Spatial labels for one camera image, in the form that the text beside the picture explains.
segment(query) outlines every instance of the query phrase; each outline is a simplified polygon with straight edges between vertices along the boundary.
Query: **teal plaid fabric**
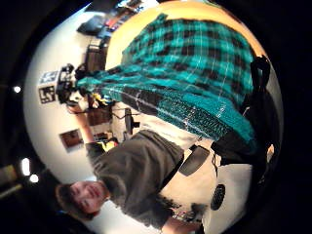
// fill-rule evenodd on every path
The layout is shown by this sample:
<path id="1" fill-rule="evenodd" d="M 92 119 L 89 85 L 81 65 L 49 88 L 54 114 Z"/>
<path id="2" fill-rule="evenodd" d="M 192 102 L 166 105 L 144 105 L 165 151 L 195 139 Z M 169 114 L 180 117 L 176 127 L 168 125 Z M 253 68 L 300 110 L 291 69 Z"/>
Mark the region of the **teal plaid fabric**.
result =
<path id="1" fill-rule="evenodd" d="M 141 31 L 121 65 L 78 86 L 202 137 L 218 141 L 230 133 L 246 146 L 242 153 L 253 154 L 254 130 L 238 111 L 253 90 L 250 44 L 215 21 L 166 17 Z"/>

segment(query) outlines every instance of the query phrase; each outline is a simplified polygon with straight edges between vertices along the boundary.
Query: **person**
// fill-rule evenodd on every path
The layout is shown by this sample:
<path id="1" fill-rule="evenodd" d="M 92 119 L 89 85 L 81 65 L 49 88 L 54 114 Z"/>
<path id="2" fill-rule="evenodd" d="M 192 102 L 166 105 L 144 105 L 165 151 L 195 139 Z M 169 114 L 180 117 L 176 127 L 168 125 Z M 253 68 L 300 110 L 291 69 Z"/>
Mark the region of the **person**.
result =
<path id="1" fill-rule="evenodd" d="M 96 181 L 59 184 L 56 196 L 60 206 L 79 220 L 92 220 L 105 201 L 110 200 L 122 212 L 161 229 L 166 234 L 187 234 L 200 227 L 173 218 L 157 194 L 166 179 L 176 172 L 183 160 L 183 150 L 155 132 L 139 131 L 132 138 L 104 152 L 95 142 L 85 114 L 79 105 L 68 107 L 74 114 L 88 151 Z"/>

